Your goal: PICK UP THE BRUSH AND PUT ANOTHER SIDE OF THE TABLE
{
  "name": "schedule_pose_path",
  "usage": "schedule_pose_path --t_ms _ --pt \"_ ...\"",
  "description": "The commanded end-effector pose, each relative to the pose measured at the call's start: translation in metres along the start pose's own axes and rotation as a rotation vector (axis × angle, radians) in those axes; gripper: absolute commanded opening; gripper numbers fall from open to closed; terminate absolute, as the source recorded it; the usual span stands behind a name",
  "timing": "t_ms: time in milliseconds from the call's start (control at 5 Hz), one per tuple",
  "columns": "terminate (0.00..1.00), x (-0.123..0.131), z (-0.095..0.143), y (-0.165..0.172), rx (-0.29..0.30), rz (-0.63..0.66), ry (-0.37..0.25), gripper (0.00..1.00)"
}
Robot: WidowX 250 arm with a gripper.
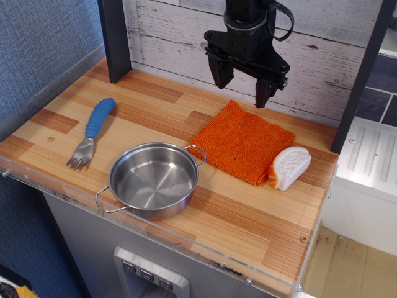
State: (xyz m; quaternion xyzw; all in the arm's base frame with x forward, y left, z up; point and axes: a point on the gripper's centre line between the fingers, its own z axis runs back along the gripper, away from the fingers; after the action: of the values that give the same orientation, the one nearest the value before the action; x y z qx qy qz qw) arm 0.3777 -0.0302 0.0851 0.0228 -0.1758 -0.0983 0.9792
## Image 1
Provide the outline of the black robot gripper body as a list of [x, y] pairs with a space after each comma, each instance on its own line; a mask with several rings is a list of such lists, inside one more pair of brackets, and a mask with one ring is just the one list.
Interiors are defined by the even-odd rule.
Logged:
[[204, 33], [207, 41], [206, 54], [226, 62], [256, 79], [266, 79], [283, 90], [288, 84], [286, 74], [288, 63], [274, 50], [273, 41], [284, 41], [290, 36], [287, 32], [276, 37], [275, 22], [265, 22], [253, 31], [227, 29], [226, 32], [209, 30]]

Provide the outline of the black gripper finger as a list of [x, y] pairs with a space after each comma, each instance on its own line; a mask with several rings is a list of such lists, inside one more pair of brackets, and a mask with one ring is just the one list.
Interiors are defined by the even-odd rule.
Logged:
[[226, 62], [218, 61], [213, 57], [208, 57], [208, 64], [215, 85], [219, 89], [225, 88], [228, 83], [234, 78], [234, 70], [231, 65]]
[[257, 108], [265, 108], [270, 97], [275, 95], [277, 84], [264, 78], [258, 79], [256, 82], [256, 102]]

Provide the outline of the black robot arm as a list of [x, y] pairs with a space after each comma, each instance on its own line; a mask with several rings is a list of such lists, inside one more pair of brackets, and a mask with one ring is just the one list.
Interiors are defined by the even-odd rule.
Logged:
[[[291, 23], [288, 32], [275, 35], [277, 11], [285, 14]], [[213, 80], [223, 89], [239, 70], [256, 82], [257, 108], [264, 108], [277, 90], [287, 85], [289, 64], [275, 51], [273, 41], [289, 38], [294, 27], [294, 16], [277, 1], [226, 1], [223, 20], [226, 32], [205, 32], [206, 55]]]

